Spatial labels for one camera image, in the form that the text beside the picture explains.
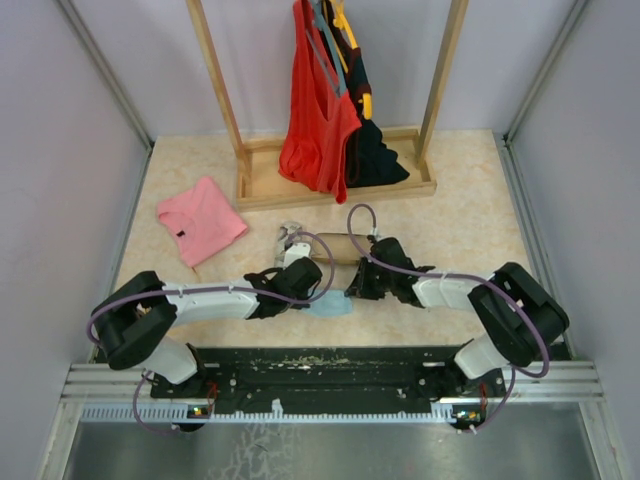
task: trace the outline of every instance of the gray wall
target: gray wall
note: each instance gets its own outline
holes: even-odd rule
[[[53,1],[0,6],[0,476],[29,479],[145,157]]]
[[[571,315],[636,472],[640,416],[640,3],[592,2],[516,138]]]
[[[223,131],[183,0],[75,0],[153,136]],[[422,122],[450,0],[347,0],[380,125]],[[572,0],[470,2],[438,128],[508,127]],[[203,0],[241,129],[289,123],[293,0]]]

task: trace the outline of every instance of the folded pink shirt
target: folded pink shirt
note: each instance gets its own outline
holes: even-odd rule
[[[189,267],[228,247],[247,231],[246,223],[211,177],[202,177],[192,189],[160,202],[156,211]]]

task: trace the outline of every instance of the red garment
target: red garment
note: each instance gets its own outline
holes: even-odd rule
[[[345,147],[349,136],[360,128],[356,109],[345,92],[338,98],[309,44],[308,31],[323,58],[334,85],[338,77],[313,26],[309,0],[293,5],[296,23],[296,53],[293,59],[291,118],[280,153],[280,174],[311,190],[333,193],[338,203],[347,200]]]

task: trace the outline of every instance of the light blue cloth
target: light blue cloth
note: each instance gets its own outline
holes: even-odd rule
[[[311,302],[309,308],[303,308],[301,312],[314,317],[339,317],[353,312],[351,298],[344,296],[343,290],[329,290],[315,302]]]

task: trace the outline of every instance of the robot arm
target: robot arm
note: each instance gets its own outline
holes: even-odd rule
[[[203,366],[193,347],[165,336],[170,328],[219,318],[267,318],[291,307],[300,308],[321,278],[320,269],[309,258],[298,259],[284,269],[249,273],[228,283],[163,283],[155,272],[141,272],[94,310],[95,314],[126,297],[153,295],[101,314],[95,321],[100,347],[114,370],[141,366],[179,385],[202,372]],[[292,305],[259,292],[300,302]]]
[[[405,270],[429,272],[434,268],[416,268],[393,237],[374,241],[371,255]],[[434,368],[431,376],[426,375],[432,388],[429,396],[434,399],[496,368],[509,364],[526,367],[540,354],[531,331],[508,303],[486,285],[464,277],[434,273],[432,278],[425,278],[396,273],[363,258],[346,291],[346,295],[370,300],[383,298],[389,292],[414,307],[446,307],[478,315],[487,333],[463,345],[443,368]],[[568,327],[569,320],[562,308],[520,265],[507,263],[485,278],[518,302],[545,345]],[[142,272],[95,311],[130,295],[150,291],[158,291],[158,295],[101,314],[95,321],[100,346],[114,370],[142,366],[188,389],[189,383],[197,385],[202,381],[205,369],[193,347],[165,336],[169,328],[216,318],[272,317],[297,305],[255,293],[256,290],[304,303],[309,290],[320,279],[320,270],[307,257],[298,258],[284,269],[247,274],[242,280],[221,284],[165,284],[155,272]],[[201,294],[186,294],[195,291]]]
[[[377,300],[389,292],[414,307],[452,308],[475,312],[480,318],[487,333],[460,348],[446,365],[445,376],[464,384],[507,365],[527,367],[540,355],[540,347],[522,318],[494,290],[479,284],[477,276],[431,272],[432,266],[416,268],[397,239],[369,239],[374,259],[429,277],[390,271],[363,258],[347,294]],[[546,346],[568,328],[564,310],[522,266],[506,263],[483,280],[505,292],[524,310]]]

